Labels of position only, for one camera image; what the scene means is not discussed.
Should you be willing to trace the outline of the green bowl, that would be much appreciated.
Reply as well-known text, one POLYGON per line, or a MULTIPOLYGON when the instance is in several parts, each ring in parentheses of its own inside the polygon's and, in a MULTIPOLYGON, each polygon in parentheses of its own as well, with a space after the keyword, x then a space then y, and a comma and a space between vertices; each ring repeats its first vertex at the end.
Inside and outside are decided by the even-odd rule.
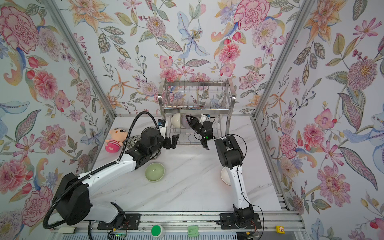
POLYGON ((152 163, 145 170, 145 178, 152 183, 160 181, 165 175, 165 168, 161 163, 152 163))

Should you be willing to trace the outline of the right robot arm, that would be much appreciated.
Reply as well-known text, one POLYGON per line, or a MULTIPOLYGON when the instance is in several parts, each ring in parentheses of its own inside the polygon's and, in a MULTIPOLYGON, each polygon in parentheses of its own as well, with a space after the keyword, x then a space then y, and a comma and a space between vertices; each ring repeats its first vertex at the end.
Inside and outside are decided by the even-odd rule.
POLYGON ((200 143, 206 150, 215 150, 217 159, 228 173, 233 191, 234 222, 240 228, 254 221, 253 205, 249 202, 243 178, 243 163, 246 154, 243 153, 236 134, 227 134, 220 138, 213 134, 213 122, 210 117, 203 115, 203 121, 197 117, 186 115, 187 123, 197 135, 200 143))

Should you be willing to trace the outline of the cream bowl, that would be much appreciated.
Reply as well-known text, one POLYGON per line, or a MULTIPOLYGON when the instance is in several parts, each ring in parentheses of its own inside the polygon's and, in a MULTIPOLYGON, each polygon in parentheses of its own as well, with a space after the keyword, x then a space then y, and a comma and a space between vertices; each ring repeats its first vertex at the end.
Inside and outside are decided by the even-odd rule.
POLYGON ((176 129, 180 129, 182 127, 181 120, 182 116, 180 113, 173 114, 171 118, 172 126, 176 129))

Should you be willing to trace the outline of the purple bowl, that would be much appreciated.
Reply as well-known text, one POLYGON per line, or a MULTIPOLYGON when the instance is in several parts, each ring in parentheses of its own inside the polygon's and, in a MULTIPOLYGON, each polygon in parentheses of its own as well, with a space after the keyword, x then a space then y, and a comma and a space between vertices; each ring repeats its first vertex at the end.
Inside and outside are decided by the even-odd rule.
POLYGON ((188 122, 188 117, 186 114, 182 114, 181 115, 181 124, 182 124, 182 127, 185 128, 185 129, 190 129, 191 126, 189 125, 189 122, 188 122))

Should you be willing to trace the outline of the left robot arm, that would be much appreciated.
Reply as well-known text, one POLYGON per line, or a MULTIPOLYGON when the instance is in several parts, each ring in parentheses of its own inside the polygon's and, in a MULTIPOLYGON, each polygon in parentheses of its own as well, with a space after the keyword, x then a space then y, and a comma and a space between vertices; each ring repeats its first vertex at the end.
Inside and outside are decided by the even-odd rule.
POLYGON ((127 222, 125 211, 116 203, 97 203, 94 194, 123 175, 133 172, 149 162, 162 149, 175 149, 179 135, 164 138, 158 129, 147 129, 130 149, 118 159, 82 175, 67 174, 47 211, 43 227, 52 229, 61 224, 72 226, 82 221, 104 222, 120 228, 127 222))

